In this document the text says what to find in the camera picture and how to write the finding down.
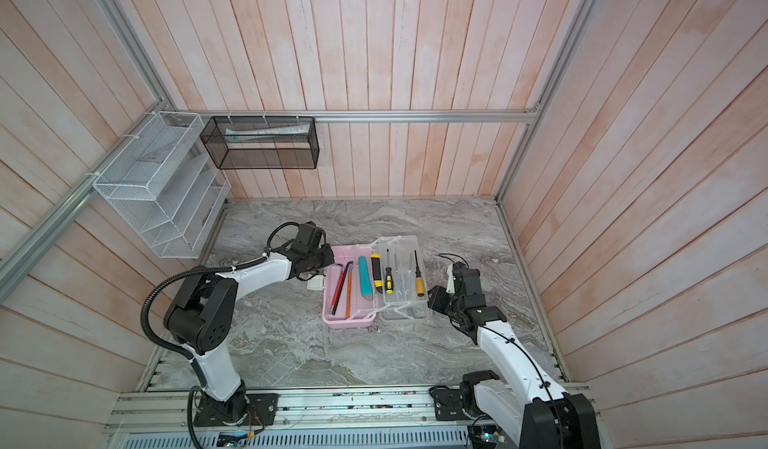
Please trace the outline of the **orange handled screwdriver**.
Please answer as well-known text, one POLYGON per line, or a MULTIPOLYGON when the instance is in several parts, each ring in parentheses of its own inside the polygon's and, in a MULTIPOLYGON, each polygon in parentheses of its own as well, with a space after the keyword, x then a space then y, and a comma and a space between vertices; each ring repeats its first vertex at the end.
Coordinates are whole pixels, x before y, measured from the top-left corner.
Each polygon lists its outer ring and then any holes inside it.
POLYGON ((425 285, 422 277, 422 271, 419 264, 418 252, 413 252, 415 266, 415 289, 418 297, 425 296, 425 285))

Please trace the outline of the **teal utility knife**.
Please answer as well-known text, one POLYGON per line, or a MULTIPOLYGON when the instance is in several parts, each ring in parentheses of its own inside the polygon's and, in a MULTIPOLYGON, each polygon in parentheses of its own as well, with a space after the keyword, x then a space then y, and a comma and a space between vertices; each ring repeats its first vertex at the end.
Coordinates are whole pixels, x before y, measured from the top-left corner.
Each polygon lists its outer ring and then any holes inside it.
POLYGON ((368 259, 365 256, 358 257, 359 267, 359 279, 360 279, 360 292, 361 296, 366 300, 373 299, 373 285, 368 268, 368 259))

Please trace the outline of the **yellow black utility knife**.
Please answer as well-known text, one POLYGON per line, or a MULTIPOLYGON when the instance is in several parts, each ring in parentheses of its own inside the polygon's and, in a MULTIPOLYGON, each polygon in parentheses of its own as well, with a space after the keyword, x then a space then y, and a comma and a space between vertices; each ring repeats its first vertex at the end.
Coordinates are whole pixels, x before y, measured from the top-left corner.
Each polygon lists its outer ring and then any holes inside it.
POLYGON ((379 254, 372 254, 371 258, 371 270, 374 281, 374 287, 379 294, 383 293, 383 272, 381 267, 381 258, 379 254))

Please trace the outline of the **yellow black phillips screwdriver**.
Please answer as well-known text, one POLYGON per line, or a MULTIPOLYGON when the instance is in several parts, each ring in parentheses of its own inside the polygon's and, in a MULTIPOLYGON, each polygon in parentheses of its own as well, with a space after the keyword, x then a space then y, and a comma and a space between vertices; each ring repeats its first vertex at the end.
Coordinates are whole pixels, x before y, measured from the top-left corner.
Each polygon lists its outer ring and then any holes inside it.
POLYGON ((394 293, 394 270, 392 266, 392 255, 389 248, 386 249, 385 260, 385 293, 394 293))

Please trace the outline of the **pink tool box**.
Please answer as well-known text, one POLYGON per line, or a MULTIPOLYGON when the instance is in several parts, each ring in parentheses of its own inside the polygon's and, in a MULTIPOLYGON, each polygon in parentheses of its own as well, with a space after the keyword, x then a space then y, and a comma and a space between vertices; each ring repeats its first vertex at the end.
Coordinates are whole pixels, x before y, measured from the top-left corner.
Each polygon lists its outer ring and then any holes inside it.
POLYGON ((325 269, 322 321, 333 329, 374 322, 416 322, 428 317, 426 276, 418 239, 380 237, 372 243, 337 245, 325 269))

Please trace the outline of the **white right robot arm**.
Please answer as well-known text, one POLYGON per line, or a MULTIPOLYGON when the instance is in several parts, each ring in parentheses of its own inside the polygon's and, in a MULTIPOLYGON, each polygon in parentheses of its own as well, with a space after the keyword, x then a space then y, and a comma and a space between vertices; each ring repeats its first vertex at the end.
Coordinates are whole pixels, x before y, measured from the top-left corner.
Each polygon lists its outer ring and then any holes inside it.
POLYGON ((519 448, 599 448, 592 403, 570 393, 518 342, 501 310, 486 304, 480 272, 455 262, 447 275, 446 286, 429 290, 428 307, 496 366, 463 377, 458 393, 467 415, 489 417, 519 448))

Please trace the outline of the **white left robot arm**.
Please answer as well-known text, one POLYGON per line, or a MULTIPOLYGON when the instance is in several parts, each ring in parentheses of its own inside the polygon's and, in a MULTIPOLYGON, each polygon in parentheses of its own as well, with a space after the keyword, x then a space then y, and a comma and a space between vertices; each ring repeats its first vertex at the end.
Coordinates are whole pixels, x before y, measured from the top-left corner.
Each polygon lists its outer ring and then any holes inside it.
POLYGON ((205 394, 225 402, 244 383, 234 368, 226 345, 236 303, 272 284, 314 277, 334 263, 326 233, 313 222, 284 223, 275 230, 294 227, 294 238, 251 261, 228 267, 198 266, 185 275, 163 325, 173 340, 170 349, 193 367, 205 394))

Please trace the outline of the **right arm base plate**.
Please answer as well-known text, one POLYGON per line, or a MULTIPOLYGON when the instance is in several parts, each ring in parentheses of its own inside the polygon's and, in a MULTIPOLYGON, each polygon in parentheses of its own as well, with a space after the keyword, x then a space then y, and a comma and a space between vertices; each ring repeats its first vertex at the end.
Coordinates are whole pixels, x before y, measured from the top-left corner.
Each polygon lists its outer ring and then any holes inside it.
POLYGON ((433 386, 428 390, 434 402, 435 418, 439 421, 492 419, 480 410, 469 386, 450 388, 445 385, 433 386))

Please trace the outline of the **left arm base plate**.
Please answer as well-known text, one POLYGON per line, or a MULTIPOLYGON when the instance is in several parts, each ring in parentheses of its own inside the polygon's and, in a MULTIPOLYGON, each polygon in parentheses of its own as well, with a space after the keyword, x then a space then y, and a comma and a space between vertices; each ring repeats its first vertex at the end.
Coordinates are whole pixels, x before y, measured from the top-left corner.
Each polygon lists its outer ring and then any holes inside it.
POLYGON ((228 401, 217 401, 204 393, 194 406, 192 418, 196 427, 239 426, 258 427, 274 424, 278 407, 277 393, 236 393, 228 401))

